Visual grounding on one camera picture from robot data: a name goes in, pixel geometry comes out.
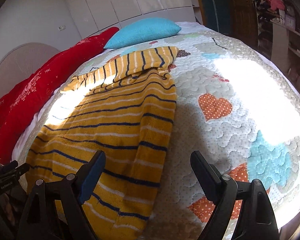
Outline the brown wooden door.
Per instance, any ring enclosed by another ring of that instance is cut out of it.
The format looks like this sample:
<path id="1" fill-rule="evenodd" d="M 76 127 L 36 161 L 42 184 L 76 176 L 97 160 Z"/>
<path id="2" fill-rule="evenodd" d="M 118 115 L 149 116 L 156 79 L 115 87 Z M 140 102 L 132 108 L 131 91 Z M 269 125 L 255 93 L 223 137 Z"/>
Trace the brown wooden door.
<path id="1" fill-rule="evenodd" d="M 257 17 L 252 0 L 228 0 L 232 37 L 241 40 L 253 49 L 257 49 Z"/>

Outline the red patterned quilt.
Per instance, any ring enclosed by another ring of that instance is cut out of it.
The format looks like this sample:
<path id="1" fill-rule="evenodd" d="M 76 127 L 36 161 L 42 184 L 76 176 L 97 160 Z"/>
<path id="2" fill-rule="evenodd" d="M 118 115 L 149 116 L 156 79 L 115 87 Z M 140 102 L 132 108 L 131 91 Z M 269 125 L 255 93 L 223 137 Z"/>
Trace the red patterned quilt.
<path id="1" fill-rule="evenodd" d="M 11 161 L 19 137 L 54 91 L 81 64 L 102 53 L 106 43 L 118 31 L 118 27 L 111 27 L 56 54 L 0 99 L 0 164 Z"/>

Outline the cluttered white shelf unit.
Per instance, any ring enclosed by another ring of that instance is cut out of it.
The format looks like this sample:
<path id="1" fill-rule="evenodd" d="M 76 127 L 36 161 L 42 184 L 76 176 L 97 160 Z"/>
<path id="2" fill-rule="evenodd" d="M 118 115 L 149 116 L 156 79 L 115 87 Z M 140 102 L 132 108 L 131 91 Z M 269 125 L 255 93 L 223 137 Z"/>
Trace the cluttered white shelf unit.
<path id="1" fill-rule="evenodd" d="M 254 0 L 257 17 L 257 51 L 274 63 L 291 81 L 300 81 L 300 17 L 288 3 L 285 10 L 270 10 L 271 1 Z"/>

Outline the blue knit pillow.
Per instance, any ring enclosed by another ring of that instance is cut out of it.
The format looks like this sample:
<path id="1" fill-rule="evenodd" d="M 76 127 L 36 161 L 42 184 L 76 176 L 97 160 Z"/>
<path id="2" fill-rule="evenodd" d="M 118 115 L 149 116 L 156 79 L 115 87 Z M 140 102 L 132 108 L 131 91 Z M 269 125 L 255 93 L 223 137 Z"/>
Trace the blue knit pillow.
<path id="1" fill-rule="evenodd" d="M 106 43 L 104 49 L 119 49 L 142 42 L 177 35 L 181 27 L 166 18 L 144 18 L 120 29 Z"/>

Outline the pink cloth on shelf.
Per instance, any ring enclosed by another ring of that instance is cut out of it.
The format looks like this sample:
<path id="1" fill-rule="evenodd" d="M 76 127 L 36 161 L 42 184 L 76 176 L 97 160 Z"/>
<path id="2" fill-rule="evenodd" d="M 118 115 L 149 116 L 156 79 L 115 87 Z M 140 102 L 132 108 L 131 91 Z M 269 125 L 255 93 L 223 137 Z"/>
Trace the pink cloth on shelf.
<path id="1" fill-rule="evenodd" d="M 285 10 L 285 4 L 282 0 L 268 0 L 270 2 L 270 9 L 272 11 Z"/>

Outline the white glossy wardrobe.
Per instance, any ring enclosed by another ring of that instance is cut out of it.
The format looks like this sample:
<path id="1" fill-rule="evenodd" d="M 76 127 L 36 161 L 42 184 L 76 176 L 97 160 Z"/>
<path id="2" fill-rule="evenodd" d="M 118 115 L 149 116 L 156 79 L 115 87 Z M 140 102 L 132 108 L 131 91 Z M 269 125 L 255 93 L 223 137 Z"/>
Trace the white glossy wardrobe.
<path id="1" fill-rule="evenodd" d="M 65 0 L 81 38 L 143 18 L 195 22 L 191 0 Z"/>

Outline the yellow striped knit sweater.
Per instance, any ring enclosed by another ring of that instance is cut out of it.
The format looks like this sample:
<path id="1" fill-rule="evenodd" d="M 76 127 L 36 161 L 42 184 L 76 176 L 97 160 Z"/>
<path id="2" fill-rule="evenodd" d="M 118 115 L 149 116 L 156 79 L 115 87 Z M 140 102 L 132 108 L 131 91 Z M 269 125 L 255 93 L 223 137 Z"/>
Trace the yellow striped knit sweater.
<path id="1" fill-rule="evenodd" d="M 150 218 L 173 128 L 177 93 L 168 68 L 178 51 L 134 51 L 73 77 L 63 89 L 70 99 L 49 113 L 29 149 L 28 188 L 105 153 L 104 171 L 83 205 L 99 239 L 136 239 Z"/>

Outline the white round headboard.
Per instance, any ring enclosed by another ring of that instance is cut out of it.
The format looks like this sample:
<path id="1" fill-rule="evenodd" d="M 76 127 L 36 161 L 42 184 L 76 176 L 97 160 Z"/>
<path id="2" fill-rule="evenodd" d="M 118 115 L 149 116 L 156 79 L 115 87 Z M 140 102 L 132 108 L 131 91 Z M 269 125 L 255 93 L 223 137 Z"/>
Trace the white round headboard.
<path id="1" fill-rule="evenodd" d="M 22 44 L 7 53 L 0 61 L 0 98 L 57 53 L 55 47 L 37 42 Z"/>

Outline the patchwork heart bedspread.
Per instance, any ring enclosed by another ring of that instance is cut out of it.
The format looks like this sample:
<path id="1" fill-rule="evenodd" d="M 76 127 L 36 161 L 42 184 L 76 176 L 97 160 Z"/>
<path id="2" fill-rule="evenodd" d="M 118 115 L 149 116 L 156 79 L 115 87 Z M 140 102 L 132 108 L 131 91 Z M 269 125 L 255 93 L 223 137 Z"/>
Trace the patchwork heart bedspread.
<path id="1" fill-rule="evenodd" d="M 300 95 L 272 62 L 243 42 L 195 23 L 178 35 L 108 49 L 83 63 L 83 75 L 134 51 L 173 46 L 170 75 L 177 93 L 173 128 L 153 210 L 136 239 L 194 239 L 213 204 L 190 167 L 191 152 L 239 181 L 259 179 L 277 227 L 293 225 L 300 212 Z M 69 96 L 60 88 L 30 134 L 19 161 L 49 113 Z"/>

